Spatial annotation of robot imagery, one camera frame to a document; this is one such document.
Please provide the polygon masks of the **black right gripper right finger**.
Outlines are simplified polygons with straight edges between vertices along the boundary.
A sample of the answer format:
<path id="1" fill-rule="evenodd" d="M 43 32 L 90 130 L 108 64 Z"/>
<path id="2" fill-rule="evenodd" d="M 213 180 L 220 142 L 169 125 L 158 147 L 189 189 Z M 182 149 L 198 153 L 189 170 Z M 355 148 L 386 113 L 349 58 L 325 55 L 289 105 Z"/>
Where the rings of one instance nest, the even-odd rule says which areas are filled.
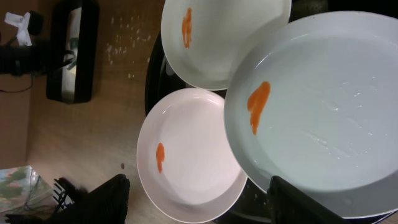
<path id="1" fill-rule="evenodd" d="M 348 223 L 344 218 L 276 175 L 271 178 L 267 198 L 272 224 Z"/>

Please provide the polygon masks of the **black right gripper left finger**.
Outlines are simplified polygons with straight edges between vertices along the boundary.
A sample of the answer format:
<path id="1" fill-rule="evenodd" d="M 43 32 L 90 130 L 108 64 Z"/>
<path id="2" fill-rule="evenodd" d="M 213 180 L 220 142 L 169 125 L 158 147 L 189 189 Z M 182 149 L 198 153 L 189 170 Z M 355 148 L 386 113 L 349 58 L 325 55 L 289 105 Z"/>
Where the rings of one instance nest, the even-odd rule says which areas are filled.
<path id="1" fill-rule="evenodd" d="M 91 192 L 74 187 L 60 178 L 55 188 L 58 205 L 48 219 L 33 215 L 7 214 L 11 224 L 70 224 L 70 223 L 120 223 L 124 224 L 129 200 L 130 181 L 124 174 L 115 175 Z"/>

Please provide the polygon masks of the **pale blue plate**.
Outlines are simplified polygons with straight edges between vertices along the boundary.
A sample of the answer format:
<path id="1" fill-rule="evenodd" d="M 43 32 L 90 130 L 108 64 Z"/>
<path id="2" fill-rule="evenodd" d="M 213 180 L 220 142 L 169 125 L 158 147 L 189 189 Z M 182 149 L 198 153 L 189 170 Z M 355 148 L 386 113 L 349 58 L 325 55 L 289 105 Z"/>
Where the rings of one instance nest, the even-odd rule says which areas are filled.
<path id="1" fill-rule="evenodd" d="M 291 22 L 240 63 L 229 145 L 267 190 L 275 175 L 344 218 L 397 209 L 397 19 L 336 11 Z"/>

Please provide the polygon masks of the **cream white plate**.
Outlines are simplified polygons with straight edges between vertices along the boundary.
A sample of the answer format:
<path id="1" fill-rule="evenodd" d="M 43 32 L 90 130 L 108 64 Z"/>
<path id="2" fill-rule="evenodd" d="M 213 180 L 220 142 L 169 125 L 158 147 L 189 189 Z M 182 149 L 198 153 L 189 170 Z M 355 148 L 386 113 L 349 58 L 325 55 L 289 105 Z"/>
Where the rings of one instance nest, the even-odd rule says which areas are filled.
<path id="1" fill-rule="evenodd" d="M 166 0 L 167 62 L 191 86 L 224 90 L 248 52 L 287 25 L 291 7 L 291 0 Z"/>

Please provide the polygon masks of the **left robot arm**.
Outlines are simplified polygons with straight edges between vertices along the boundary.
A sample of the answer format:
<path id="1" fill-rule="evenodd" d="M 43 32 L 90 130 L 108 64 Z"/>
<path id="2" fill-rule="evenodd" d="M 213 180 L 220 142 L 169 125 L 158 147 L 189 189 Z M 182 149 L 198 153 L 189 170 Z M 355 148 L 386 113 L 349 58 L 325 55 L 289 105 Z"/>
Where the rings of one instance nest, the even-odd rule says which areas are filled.
<path id="1" fill-rule="evenodd" d="M 31 39 L 42 31 L 43 15 L 35 11 L 29 11 L 23 16 L 7 12 L 4 22 L 16 27 L 17 33 L 1 46 L 1 74 L 19 77 L 32 72 L 43 72 L 49 62 L 49 41 Z"/>

